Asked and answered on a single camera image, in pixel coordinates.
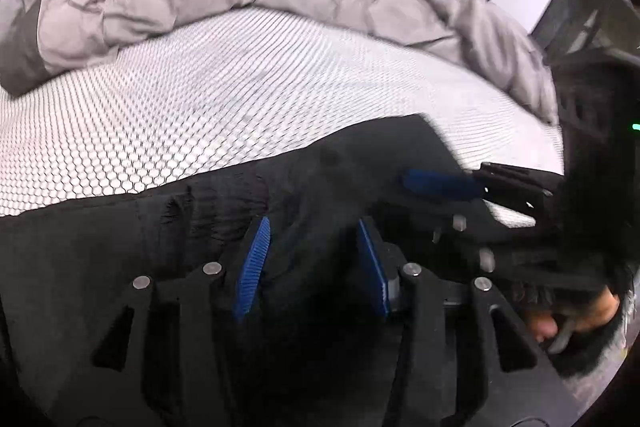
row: white mesh fabric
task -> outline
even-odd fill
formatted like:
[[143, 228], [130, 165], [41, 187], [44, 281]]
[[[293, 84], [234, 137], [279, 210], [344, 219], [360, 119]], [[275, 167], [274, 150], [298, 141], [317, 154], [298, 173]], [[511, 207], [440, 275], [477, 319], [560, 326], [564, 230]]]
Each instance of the white mesh fabric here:
[[[243, 9], [0, 95], [0, 214], [140, 192], [420, 112], [465, 168], [562, 171], [558, 129], [468, 71], [290, 14]], [[511, 225], [526, 223], [495, 210]]]

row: hexagonal mesh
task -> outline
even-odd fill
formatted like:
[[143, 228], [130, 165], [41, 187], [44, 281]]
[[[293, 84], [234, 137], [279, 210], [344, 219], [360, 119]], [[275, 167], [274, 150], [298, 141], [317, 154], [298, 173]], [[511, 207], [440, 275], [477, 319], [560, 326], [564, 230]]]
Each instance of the hexagonal mesh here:
[[140, 192], [415, 112], [465, 167], [491, 159], [561, 169], [557, 131], [478, 77], [354, 32], [244, 9], [17, 100], [2, 92], [0, 214]]

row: black fabric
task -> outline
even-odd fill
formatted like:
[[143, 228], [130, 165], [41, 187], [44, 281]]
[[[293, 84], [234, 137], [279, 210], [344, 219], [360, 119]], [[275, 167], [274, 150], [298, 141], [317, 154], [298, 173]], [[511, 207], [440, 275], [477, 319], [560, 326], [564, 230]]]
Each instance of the black fabric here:
[[2, 79], [0, 85], [12, 96], [20, 96], [35, 89], [43, 78], [49, 78], [38, 48], [38, 16], [40, 3], [36, 2], [15, 22], [0, 45]]
[[0, 361], [0, 413], [4, 416], [4, 425], [8, 425], [7, 418], [12, 418], [14, 425], [55, 427], [26, 396], [11, 370], [5, 367], [2, 361]]
[[[272, 229], [260, 305], [286, 314], [331, 284], [360, 216], [404, 197], [398, 176], [406, 168], [460, 172], [420, 116], [388, 118], [141, 194], [0, 219], [0, 295], [21, 385], [47, 408], [100, 312], [131, 280], [175, 277], [213, 260], [237, 266], [234, 249], [256, 215], [267, 214]], [[471, 226], [502, 229], [480, 201], [454, 206]]]

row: black bracket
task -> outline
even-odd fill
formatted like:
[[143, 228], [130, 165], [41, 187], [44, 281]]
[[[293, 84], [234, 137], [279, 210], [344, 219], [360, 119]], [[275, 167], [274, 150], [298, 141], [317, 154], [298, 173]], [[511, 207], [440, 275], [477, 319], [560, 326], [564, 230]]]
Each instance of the black bracket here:
[[[360, 225], [369, 237], [379, 237], [369, 217], [363, 218]], [[478, 277], [470, 285], [442, 280], [416, 263], [407, 263], [397, 247], [389, 248], [380, 239], [372, 241], [372, 245], [379, 266], [387, 267], [383, 271], [387, 281], [388, 266], [396, 263], [401, 301], [408, 312], [385, 427], [435, 427], [446, 420], [446, 310], [462, 307], [471, 308], [478, 330], [483, 395], [481, 404], [466, 418], [465, 426], [496, 425], [496, 418], [505, 426], [524, 421], [532, 426], [554, 427], [574, 423], [578, 408], [573, 396], [491, 280]], [[377, 307], [375, 299], [372, 305]], [[499, 346], [498, 330], [505, 329], [512, 343]], [[508, 367], [501, 349], [516, 349], [524, 363], [515, 369]]]
[[[213, 338], [211, 297], [223, 276], [219, 263], [207, 263], [183, 279], [155, 282], [138, 277], [108, 315], [78, 369], [67, 380], [49, 411], [60, 427], [77, 427], [93, 419], [113, 427], [163, 427], [164, 421], [145, 402], [143, 372], [150, 312], [172, 303], [179, 309], [180, 419], [190, 427], [230, 424], [223, 399]], [[124, 329], [122, 362], [100, 367], [101, 349], [117, 351], [115, 328]]]
[[484, 162], [472, 172], [482, 185], [482, 199], [531, 216], [536, 223], [554, 226], [559, 219], [556, 197], [564, 176], [554, 172]]

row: metal screw head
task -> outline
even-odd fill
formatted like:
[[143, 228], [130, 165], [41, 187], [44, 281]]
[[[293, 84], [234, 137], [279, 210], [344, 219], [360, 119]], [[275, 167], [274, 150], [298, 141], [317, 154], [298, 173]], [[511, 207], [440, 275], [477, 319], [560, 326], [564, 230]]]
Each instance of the metal screw head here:
[[215, 261], [213, 261], [213, 263], [207, 263], [202, 267], [202, 271], [207, 275], [218, 275], [222, 272], [222, 264], [216, 263]]
[[420, 275], [422, 267], [417, 263], [407, 263], [402, 266], [402, 271], [411, 277], [416, 277], [417, 275]]
[[474, 285], [476, 286], [476, 288], [482, 290], [483, 292], [489, 291], [492, 286], [491, 281], [486, 277], [478, 277], [474, 281]]
[[140, 277], [136, 277], [135, 279], [133, 279], [133, 288], [135, 288], [136, 290], [143, 290], [150, 284], [151, 279], [149, 279], [149, 277], [147, 277], [146, 275], [141, 275]]
[[451, 226], [454, 230], [458, 230], [458, 232], [464, 232], [466, 230], [466, 217], [456, 214], [453, 216], [453, 223], [451, 223]]
[[490, 248], [481, 248], [478, 255], [480, 257], [480, 268], [482, 271], [491, 273], [495, 270], [495, 255]]

